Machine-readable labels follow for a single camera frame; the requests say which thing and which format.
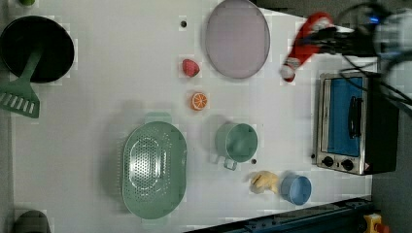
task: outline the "spatula handle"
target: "spatula handle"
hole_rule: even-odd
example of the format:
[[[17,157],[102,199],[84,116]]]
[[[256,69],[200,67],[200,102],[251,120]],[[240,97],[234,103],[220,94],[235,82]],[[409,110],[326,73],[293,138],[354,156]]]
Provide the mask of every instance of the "spatula handle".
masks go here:
[[[34,47],[34,50],[30,53],[23,73],[18,78],[18,81],[23,83],[30,83],[31,77],[36,71],[37,65],[39,64],[40,58],[42,57],[43,50],[43,45],[36,45]]]

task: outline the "green colander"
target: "green colander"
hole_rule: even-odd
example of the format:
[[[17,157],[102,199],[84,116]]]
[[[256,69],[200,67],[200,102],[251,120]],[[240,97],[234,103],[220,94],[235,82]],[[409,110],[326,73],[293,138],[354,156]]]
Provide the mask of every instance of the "green colander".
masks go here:
[[[171,213],[186,190],[187,145],[166,113],[151,113],[128,138],[123,153],[122,196],[144,219]]]

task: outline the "red toy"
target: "red toy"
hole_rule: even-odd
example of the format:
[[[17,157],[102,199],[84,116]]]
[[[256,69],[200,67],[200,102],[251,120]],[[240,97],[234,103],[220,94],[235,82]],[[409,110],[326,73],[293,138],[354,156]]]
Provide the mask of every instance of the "red toy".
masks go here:
[[[185,59],[183,61],[183,72],[185,72],[187,76],[192,78],[200,72],[200,68],[196,62],[189,59]]]
[[[289,53],[288,58],[280,70],[281,76],[286,82],[291,83],[294,80],[296,69],[303,65],[309,57],[317,53],[320,49],[313,45],[298,45],[297,41],[331,26],[332,18],[327,13],[318,12],[308,17],[294,38],[292,51]]]

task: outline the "black bowl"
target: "black bowl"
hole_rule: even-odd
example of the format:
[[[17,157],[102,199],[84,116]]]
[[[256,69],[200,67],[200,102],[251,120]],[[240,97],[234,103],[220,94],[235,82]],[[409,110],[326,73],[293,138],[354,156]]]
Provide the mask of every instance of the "black bowl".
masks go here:
[[[44,47],[43,55],[31,81],[49,83],[69,71],[75,57],[72,39],[55,21],[45,17],[21,17],[11,22],[0,38],[0,54],[16,76],[24,70],[36,43]]]

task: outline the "green spatula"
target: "green spatula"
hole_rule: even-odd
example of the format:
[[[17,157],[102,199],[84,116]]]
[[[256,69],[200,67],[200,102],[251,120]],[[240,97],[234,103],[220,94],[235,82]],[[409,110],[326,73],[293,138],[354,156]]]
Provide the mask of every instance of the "green spatula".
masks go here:
[[[40,101],[30,85],[31,77],[43,54],[43,46],[37,45],[31,52],[21,76],[0,85],[0,108],[26,117],[38,118]]]

